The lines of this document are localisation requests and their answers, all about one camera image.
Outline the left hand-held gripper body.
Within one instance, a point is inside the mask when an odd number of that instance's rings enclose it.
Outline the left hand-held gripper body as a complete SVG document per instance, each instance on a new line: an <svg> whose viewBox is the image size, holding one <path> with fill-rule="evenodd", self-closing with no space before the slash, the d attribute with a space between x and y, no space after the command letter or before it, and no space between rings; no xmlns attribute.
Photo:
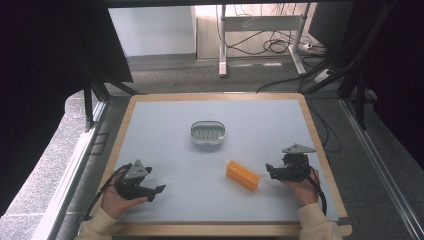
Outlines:
<svg viewBox="0 0 424 240"><path fill-rule="evenodd" d="M141 186L141 182L148 176L152 167L145 167L139 159L133 164L125 166L125 171L115 182L117 193L126 200L146 197L152 202L157 194L155 189L149 189Z"/></svg>

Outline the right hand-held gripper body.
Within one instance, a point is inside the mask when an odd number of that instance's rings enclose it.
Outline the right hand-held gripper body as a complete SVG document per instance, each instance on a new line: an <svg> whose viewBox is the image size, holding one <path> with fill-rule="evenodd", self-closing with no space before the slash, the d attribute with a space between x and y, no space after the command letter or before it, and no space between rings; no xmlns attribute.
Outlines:
<svg viewBox="0 0 424 240"><path fill-rule="evenodd" d="M297 143L290 147L284 148L282 150L282 161L284 166L282 168L274 168L272 165L270 165L270 178L281 181L302 182L311 173L308 153L314 152L315 150L313 148Z"/></svg>

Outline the orange soap bar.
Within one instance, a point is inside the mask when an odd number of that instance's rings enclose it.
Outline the orange soap bar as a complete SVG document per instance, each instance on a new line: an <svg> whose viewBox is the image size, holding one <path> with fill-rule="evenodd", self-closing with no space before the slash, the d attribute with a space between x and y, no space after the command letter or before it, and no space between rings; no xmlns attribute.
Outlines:
<svg viewBox="0 0 424 240"><path fill-rule="evenodd" d="M236 161L230 161L226 166L226 176L239 185L254 192L260 182L260 176L245 168Z"/></svg>

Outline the clear soap dish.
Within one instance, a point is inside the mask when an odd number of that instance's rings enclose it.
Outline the clear soap dish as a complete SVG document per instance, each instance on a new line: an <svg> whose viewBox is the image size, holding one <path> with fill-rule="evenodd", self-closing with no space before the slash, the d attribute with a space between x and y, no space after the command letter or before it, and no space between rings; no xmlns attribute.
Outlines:
<svg viewBox="0 0 424 240"><path fill-rule="evenodd" d="M226 128L220 121L203 120L192 124L190 137L197 145L219 145L226 135Z"/></svg>

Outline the person's right hand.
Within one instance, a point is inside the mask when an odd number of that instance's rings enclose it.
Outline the person's right hand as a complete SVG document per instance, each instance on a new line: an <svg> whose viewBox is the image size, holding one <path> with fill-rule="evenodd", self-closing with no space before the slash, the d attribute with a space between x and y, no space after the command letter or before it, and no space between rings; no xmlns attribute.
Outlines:
<svg viewBox="0 0 424 240"><path fill-rule="evenodd" d="M283 184L293 192L302 206L318 202L318 193L307 179L302 182L283 181Z"/></svg>

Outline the person's left hand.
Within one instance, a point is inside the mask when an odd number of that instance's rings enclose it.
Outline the person's left hand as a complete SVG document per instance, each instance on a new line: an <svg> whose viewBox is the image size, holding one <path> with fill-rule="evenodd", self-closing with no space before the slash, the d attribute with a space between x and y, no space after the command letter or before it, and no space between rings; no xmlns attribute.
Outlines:
<svg viewBox="0 0 424 240"><path fill-rule="evenodd" d="M102 202L100 204L101 209L114 219L119 219L129 208L148 201L147 197L127 200L117 193L115 183L123 173L124 171L121 170L113 177L111 184L106 187L103 193Z"/></svg>

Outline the black metal stand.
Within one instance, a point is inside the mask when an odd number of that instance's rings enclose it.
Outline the black metal stand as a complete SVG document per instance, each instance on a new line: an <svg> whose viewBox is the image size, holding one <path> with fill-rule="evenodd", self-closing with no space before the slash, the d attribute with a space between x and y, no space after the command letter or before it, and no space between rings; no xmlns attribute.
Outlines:
<svg viewBox="0 0 424 240"><path fill-rule="evenodd" d="M326 80L323 80L306 90L302 90L303 94L312 94L324 86L342 78L342 82L337 90L337 96L341 99L347 99L353 91L356 91L354 117L362 130L366 129L364 122L366 85L363 78L365 60L393 7L394 2L392 0L384 0L380 3L376 12L371 14L371 19L368 23L355 35L355 38L353 39L354 42L360 41L361 44L357 46L356 50L353 49L352 43L348 44L350 52L352 53L352 56L349 58L349 62Z"/></svg>
<svg viewBox="0 0 424 240"><path fill-rule="evenodd" d="M113 80L111 78L107 78L102 74L94 73L89 67L86 59L83 57L81 53L77 54L79 64L84 70L84 76L87 79L87 83L84 86L84 108L85 108L85 116L86 116L86 126L85 131L88 132L95 125L94 120L94 108L93 108L93 96L102 103L107 102L109 100L110 94L106 89L105 84L109 83L114 87L117 87L120 90L123 90L125 93L130 96L139 95L139 92L129 86L125 85L122 82L117 80Z"/></svg>

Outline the white power strip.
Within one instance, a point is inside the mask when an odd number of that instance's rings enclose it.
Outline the white power strip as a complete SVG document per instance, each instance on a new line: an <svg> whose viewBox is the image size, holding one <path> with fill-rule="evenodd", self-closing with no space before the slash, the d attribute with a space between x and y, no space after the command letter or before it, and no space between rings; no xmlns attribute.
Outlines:
<svg viewBox="0 0 424 240"><path fill-rule="evenodd" d="M328 77L329 77L332 73L333 73L333 71L332 71L332 70L330 70L330 69L324 69L321 73L319 73L319 74L315 77L314 81L315 81L316 83L320 83L320 82L322 82L323 80L325 80L326 78L328 78Z"/></svg>

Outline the black curtain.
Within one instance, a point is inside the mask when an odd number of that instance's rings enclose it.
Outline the black curtain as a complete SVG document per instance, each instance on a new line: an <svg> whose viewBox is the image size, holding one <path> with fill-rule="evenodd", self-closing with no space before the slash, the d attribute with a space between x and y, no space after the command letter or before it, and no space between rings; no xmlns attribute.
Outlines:
<svg viewBox="0 0 424 240"><path fill-rule="evenodd" d="M33 171L68 97L92 76L132 80L109 11L0 0L0 217Z"/></svg>

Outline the white cabinet panel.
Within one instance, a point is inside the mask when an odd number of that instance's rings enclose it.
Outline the white cabinet panel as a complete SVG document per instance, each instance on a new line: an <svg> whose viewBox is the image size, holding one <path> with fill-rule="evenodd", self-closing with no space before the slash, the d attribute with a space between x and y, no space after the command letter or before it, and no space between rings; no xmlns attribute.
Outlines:
<svg viewBox="0 0 424 240"><path fill-rule="evenodd" d="M110 8L109 14L127 57L196 52L192 6Z"/></svg>

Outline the white metal desk frame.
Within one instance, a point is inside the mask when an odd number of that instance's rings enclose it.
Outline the white metal desk frame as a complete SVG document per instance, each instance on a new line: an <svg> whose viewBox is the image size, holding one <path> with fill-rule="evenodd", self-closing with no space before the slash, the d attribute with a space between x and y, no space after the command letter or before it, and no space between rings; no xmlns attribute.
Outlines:
<svg viewBox="0 0 424 240"><path fill-rule="evenodd" d="M226 6L221 6L221 13L217 20L220 36L218 73L220 77L227 76L227 49L226 34L230 32L266 32L283 31L295 33L294 39L288 43L288 51L299 75L305 75L306 70L298 54L298 47L303 35L304 27L310 10L310 3L307 3L303 12L299 15L242 15L227 16Z"/></svg>

